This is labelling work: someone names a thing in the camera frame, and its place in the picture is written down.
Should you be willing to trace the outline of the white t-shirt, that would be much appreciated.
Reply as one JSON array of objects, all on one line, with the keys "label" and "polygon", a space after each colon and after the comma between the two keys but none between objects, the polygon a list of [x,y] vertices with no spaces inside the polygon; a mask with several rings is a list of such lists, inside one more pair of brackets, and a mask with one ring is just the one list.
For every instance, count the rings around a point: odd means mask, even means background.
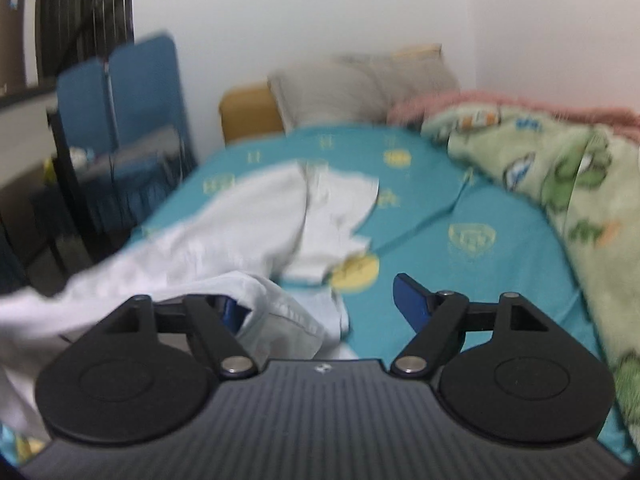
[{"label": "white t-shirt", "polygon": [[46,434],[35,380],[66,346],[132,296],[224,295],[248,310],[242,346],[258,362],[337,356],[343,301],[323,285],[363,255],[358,228],[378,180],[287,162],[242,177],[197,214],[73,276],[53,297],[25,288],[1,300],[1,419]]}]

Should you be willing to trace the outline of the grey clothes on chair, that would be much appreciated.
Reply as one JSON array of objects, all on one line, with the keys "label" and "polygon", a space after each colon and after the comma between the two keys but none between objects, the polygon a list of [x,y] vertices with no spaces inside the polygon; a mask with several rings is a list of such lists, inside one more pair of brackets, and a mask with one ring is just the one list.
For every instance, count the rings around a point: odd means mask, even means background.
[{"label": "grey clothes on chair", "polygon": [[159,128],[113,154],[101,155],[93,162],[87,162],[76,170],[76,177],[80,182],[85,182],[107,174],[116,176],[128,170],[154,167],[156,164],[167,167],[171,159],[180,159],[182,149],[183,142],[174,128]]}]

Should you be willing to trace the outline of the blue folding chair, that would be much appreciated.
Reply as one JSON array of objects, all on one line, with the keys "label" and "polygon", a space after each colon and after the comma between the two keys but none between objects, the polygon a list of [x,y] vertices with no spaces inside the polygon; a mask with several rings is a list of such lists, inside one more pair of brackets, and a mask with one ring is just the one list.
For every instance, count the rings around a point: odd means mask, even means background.
[{"label": "blue folding chair", "polygon": [[171,126],[181,141],[180,159],[168,166],[128,170],[78,182],[98,235],[130,231],[150,218],[196,166],[182,95],[175,41],[166,34],[117,47],[106,60],[90,58],[58,76],[58,108],[66,148],[86,162]]}]

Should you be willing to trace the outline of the teal patterned bed sheet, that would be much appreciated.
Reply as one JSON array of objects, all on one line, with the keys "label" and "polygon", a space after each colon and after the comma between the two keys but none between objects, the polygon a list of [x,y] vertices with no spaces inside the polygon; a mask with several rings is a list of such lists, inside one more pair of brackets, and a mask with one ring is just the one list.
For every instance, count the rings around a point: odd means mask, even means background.
[{"label": "teal patterned bed sheet", "polygon": [[[480,301],[517,290],[606,361],[584,292],[544,211],[450,157],[445,145],[401,127],[314,127],[227,148],[198,167],[123,250],[197,214],[242,177],[287,162],[378,180],[378,198],[358,228],[368,249],[323,279],[348,315],[338,356],[392,359],[409,331],[390,301],[393,278],[404,272]],[[631,439],[620,407],[600,439],[624,460],[638,455],[639,438]]]}]

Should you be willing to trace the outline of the green cartoon fleece blanket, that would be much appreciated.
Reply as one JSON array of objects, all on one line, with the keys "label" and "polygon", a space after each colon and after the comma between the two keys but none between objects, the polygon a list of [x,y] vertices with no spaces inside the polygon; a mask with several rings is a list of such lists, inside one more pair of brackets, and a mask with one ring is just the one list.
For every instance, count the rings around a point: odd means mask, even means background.
[{"label": "green cartoon fleece blanket", "polygon": [[618,406],[639,437],[639,148],[606,125],[524,107],[464,103],[418,121],[450,157],[547,215],[587,300]]}]

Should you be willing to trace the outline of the pink fluffy blanket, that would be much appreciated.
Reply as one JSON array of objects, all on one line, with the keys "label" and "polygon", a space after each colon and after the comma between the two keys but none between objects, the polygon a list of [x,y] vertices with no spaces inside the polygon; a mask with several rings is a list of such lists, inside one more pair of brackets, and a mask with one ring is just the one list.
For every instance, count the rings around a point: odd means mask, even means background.
[{"label": "pink fluffy blanket", "polygon": [[450,90],[421,94],[395,104],[387,113],[386,124],[406,126],[420,118],[437,115],[449,107],[470,103],[521,107],[532,112],[546,113],[564,122],[605,125],[610,127],[616,136],[635,144],[639,143],[639,114],[631,108],[567,107],[486,90]]}]

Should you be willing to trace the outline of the yellow wooden headboard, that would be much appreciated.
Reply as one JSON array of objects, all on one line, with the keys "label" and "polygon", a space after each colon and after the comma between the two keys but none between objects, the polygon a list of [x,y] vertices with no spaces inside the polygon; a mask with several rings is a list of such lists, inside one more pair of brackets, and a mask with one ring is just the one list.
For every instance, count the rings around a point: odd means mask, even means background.
[{"label": "yellow wooden headboard", "polygon": [[276,99],[268,84],[249,84],[227,91],[218,106],[224,144],[284,133]]}]

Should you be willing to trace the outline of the dark desk top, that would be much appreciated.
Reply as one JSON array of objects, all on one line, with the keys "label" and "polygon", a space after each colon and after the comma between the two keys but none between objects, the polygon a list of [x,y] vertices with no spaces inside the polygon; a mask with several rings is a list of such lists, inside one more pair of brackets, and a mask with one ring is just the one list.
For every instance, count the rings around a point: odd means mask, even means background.
[{"label": "dark desk top", "polygon": [[38,84],[38,86],[14,89],[0,98],[0,108],[3,110],[6,107],[45,96],[55,92],[55,87],[55,82],[48,81],[44,84]]}]

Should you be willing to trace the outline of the grey beige pillow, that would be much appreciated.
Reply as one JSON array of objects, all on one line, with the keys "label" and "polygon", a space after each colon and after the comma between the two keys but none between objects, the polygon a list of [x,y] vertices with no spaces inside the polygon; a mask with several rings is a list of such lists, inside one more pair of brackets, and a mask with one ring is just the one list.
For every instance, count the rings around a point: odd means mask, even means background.
[{"label": "grey beige pillow", "polygon": [[393,54],[337,54],[290,65],[267,79],[285,132],[339,124],[380,124],[398,103],[457,90],[442,47]]}]

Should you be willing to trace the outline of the brown cardboard box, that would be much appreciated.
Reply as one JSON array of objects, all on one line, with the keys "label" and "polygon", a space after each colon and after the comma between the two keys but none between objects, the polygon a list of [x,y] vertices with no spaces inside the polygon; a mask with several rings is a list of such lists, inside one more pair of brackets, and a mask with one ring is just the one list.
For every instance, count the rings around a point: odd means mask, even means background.
[{"label": "brown cardboard box", "polygon": [[1,94],[26,84],[24,66],[25,0],[0,0]]}]

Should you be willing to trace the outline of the dark window with grille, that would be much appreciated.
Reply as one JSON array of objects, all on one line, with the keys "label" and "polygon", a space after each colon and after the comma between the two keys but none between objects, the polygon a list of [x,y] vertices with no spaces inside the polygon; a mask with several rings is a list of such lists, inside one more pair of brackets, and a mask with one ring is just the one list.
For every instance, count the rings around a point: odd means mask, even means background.
[{"label": "dark window with grille", "polygon": [[53,79],[134,40],[132,0],[36,0],[37,74]]}]

